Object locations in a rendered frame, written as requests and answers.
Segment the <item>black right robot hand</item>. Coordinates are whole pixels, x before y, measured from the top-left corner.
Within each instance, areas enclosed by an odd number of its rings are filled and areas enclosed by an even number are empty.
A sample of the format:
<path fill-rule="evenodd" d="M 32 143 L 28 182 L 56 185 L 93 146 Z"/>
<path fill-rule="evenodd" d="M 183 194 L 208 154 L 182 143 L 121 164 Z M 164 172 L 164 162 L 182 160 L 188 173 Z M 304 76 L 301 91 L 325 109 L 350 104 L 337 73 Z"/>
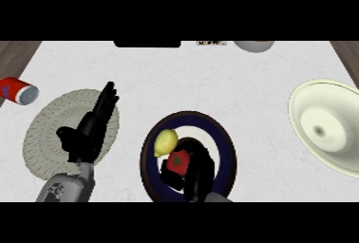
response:
<path fill-rule="evenodd" d="M 191 202 L 204 202 L 211 192 L 214 179 L 214 161 L 208 150 L 195 139 L 185 139 L 173 151 L 185 150 L 189 153 L 191 161 L 186 174 L 182 177 L 167 169 L 167 160 L 161 163 L 161 182 L 177 191 L 183 191 L 183 198 Z"/>

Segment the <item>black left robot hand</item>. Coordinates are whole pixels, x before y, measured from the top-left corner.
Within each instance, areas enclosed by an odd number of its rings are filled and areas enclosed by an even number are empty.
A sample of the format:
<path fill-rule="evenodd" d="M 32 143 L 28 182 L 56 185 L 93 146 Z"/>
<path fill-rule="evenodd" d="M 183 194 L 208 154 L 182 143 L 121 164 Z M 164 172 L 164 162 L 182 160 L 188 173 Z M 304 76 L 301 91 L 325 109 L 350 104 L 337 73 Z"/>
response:
<path fill-rule="evenodd" d="M 69 162 L 96 161 L 118 99 L 115 84 L 109 82 L 97 96 L 95 108 L 86 113 L 77 128 L 62 126 L 56 130 L 62 149 L 69 153 Z"/>

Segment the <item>dark blue rimmed plate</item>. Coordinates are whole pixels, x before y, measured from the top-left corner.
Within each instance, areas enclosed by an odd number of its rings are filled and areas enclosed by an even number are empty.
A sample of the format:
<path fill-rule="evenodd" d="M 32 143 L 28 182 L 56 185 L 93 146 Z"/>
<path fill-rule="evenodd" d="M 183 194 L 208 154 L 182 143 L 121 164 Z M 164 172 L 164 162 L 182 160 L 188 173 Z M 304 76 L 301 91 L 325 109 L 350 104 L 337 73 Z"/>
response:
<path fill-rule="evenodd" d="M 160 180 L 161 161 L 154 156 L 154 141 L 164 129 L 174 129 L 180 140 L 198 140 L 205 146 L 211 159 L 219 165 L 213 191 L 222 196 L 227 196 L 236 174 L 235 146 L 230 136 L 220 123 L 208 115 L 196 111 L 180 111 L 157 123 L 142 147 L 140 176 L 152 201 L 185 202 L 180 192 L 176 192 Z"/>

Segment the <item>pale cream bowl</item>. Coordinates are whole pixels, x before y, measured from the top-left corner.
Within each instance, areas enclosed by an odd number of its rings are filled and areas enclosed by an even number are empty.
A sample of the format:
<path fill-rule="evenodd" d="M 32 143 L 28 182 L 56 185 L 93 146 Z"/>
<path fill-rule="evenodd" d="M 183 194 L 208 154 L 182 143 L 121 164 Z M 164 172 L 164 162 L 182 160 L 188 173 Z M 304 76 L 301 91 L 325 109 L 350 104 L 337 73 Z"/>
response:
<path fill-rule="evenodd" d="M 288 108 L 309 151 L 334 170 L 359 178 L 359 89 L 313 79 L 292 90 Z"/>

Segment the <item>white rounded bowl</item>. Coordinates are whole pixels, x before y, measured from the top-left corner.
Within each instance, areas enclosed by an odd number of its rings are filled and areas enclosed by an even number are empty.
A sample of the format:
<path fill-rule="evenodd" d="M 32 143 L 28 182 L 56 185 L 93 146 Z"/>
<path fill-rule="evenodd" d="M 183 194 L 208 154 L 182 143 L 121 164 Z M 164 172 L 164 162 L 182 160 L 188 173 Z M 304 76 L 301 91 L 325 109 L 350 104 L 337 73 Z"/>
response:
<path fill-rule="evenodd" d="M 235 45 L 245 51 L 260 53 L 273 46 L 273 41 L 235 41 Z"/>

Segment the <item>round beige woven placemat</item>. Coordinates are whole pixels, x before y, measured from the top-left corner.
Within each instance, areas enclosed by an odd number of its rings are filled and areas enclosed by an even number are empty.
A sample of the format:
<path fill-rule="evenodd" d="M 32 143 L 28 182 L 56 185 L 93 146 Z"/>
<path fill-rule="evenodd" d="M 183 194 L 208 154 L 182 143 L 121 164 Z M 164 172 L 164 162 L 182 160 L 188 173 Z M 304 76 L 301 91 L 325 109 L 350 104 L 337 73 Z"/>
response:
<path fill-rule="evenodd" d="M 100 91 L 78 89 L 58 97 L 35 116 L 22 142 L 22 157 L 32 175 L 49 180 L 58 173 L 80 173 L 78 166 L 68 162 L 69 153 L 62 149 L 56 130 L 75 128 L 86 113 L 95 109 Z"/>

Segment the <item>yellow lemon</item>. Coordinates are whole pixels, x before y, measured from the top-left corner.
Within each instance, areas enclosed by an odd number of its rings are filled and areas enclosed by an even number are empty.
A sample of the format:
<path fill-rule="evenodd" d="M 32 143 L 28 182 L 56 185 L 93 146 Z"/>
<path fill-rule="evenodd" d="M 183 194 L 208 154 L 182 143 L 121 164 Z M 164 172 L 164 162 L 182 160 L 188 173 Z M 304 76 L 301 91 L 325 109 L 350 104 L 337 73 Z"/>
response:
<path fill-rule="evenodd" d="M 168 155 L 174 150 L 179 142 L 179 135 L 174 129 L 164 129 L 154 141 L 154 156 L 160 158 Z"/>

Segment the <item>red can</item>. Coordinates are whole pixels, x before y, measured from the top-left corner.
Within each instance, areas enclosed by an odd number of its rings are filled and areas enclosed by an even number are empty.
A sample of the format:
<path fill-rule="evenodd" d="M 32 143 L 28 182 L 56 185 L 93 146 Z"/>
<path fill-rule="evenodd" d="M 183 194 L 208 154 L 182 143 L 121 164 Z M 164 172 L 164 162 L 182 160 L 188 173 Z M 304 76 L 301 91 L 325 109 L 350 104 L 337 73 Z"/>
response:
<path fill-rule="evenodd" d="M 38 88 L 15 77 L 0 79 L 0 97 L 19 105 L 28 105 L 40 95 Z"/>

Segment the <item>black appliance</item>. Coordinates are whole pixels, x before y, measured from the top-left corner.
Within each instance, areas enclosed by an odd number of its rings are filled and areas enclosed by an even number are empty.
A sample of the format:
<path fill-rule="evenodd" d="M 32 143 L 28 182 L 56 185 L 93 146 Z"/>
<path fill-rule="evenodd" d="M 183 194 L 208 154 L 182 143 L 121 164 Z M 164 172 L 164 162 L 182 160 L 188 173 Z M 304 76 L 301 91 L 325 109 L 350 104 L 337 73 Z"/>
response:
<path fill-rule="evenodd" d="M 180 41 L 151 41 L 151 40 L 145 40 L 145 41 L 120 41 L 117 40 L 114 42 L 117 47 L 142 47 L 142 48 L 148 48 L 148 47 L 167 47 L 167 48 L 177 48 L 180 47 Z"/>

